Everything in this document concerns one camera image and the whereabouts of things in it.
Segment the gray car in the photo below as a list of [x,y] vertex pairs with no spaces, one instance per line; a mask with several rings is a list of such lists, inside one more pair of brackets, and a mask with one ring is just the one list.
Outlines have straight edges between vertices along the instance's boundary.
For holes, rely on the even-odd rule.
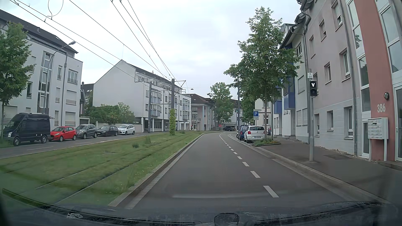
[[77,138],[86,139],[87,137],[96,138],[98,136],[97,129],[94,124],[81,124],[77,126]]

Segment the traffic light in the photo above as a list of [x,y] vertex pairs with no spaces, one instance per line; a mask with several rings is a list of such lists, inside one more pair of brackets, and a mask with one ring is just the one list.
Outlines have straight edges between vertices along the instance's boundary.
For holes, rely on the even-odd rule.
[[310,81],[310,96],[317,96],[317,81]]

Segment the house number 386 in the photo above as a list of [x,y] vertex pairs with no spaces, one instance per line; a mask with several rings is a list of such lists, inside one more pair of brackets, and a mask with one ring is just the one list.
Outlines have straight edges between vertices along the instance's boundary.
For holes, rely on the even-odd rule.
[[377,105],[377,112],[385,112],[385,104]]

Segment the black van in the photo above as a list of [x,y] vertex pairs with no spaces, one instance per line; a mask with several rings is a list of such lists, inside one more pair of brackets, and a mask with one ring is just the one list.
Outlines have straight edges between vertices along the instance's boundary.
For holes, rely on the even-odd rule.
[[24,141],[46,143],[50,139],[50,117],[41,113],[18,113],[4,128],[3,136],[14,146]]

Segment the mailbox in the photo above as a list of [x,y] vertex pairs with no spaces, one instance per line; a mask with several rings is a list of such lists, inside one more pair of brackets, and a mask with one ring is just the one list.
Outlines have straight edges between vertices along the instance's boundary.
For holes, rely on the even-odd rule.
[[388,118],[368,119],[369,139],[388,139]]

